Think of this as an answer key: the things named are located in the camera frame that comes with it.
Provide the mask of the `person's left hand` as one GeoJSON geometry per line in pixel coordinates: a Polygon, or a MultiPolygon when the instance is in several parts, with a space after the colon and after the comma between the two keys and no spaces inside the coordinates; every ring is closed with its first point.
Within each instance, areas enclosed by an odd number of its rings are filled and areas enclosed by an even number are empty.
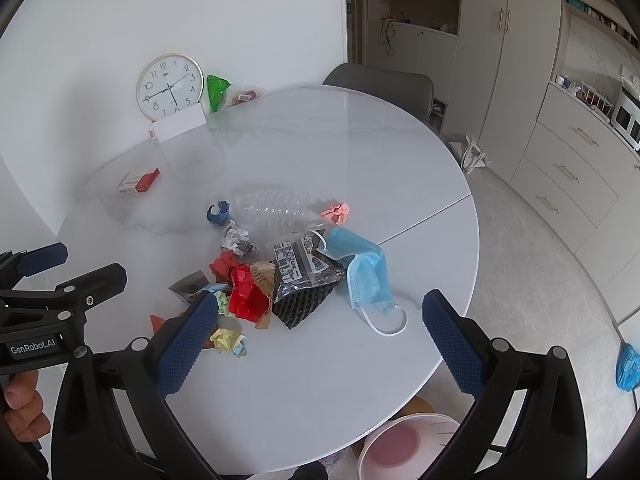
{"type": "Polygon", "coordinates": [[[36,442],[50,434],[51,423],[43,411],[43,398],[37,391],[38,370],[16,374],[4,388],[9,411],[4,419],[21,442],[36,442]]]}

